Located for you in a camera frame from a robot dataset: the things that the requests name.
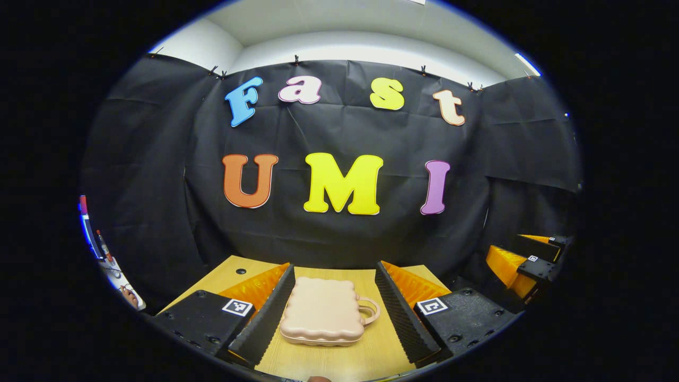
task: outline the pink letter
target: pink letter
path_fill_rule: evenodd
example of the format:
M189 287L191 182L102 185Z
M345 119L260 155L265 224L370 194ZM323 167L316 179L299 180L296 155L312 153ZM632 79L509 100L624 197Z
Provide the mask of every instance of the pink letter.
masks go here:
M426 202L420 208L422 215L435 215L443 212L443 187L445 174L450 170L450 164L442 160L430 160L424 167L429 172L429 188L426 192Z
M288 85L278 92L278 99L285 102L299 101L306 105L318 102L320 96L320 80L311 75L301 75L292 77L287 82Z

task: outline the purple letter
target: purple letter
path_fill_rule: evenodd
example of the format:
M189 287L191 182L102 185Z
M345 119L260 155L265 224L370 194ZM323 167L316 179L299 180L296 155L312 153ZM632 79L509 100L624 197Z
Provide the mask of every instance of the purple letter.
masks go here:
M426 192L426 202L420 208L422 215L435 215L443 212L443 186L445 174L450 170L450 164L442 160L430 160L424 167L429 172L429 188Z

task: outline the white ceiling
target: white ceiling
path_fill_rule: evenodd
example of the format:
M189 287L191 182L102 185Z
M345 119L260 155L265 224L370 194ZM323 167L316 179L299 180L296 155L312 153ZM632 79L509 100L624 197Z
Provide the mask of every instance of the white ceiling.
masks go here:
M526 75L515 49L444 3L408 0L239 0L207 18L243 46L321 31L364 31L417 39L463 54L506 78Z

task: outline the plastic case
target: plastic case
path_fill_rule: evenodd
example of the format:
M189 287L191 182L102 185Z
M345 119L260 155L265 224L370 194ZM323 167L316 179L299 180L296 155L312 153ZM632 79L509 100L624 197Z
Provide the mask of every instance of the plastic case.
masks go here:
M368 301L372 308L359 305ZM360 311L369 311L367 319ZM380 306L360 297L348 280L298 277L280 322L280 333L290 343L350 346L361 339L364 327L380 316Z

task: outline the blue letter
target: blue letter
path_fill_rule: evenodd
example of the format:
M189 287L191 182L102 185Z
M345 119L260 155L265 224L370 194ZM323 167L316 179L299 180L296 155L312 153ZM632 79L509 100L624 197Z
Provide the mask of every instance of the blue letter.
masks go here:
M231 113L234 115L234 119L231 120L231 127L236 127L255 115L255 109L249 108L247 103L254 105L257 102L257 90L253 87L262 85L262 83L260 77L254 77L224 97L226 101L229 101Z

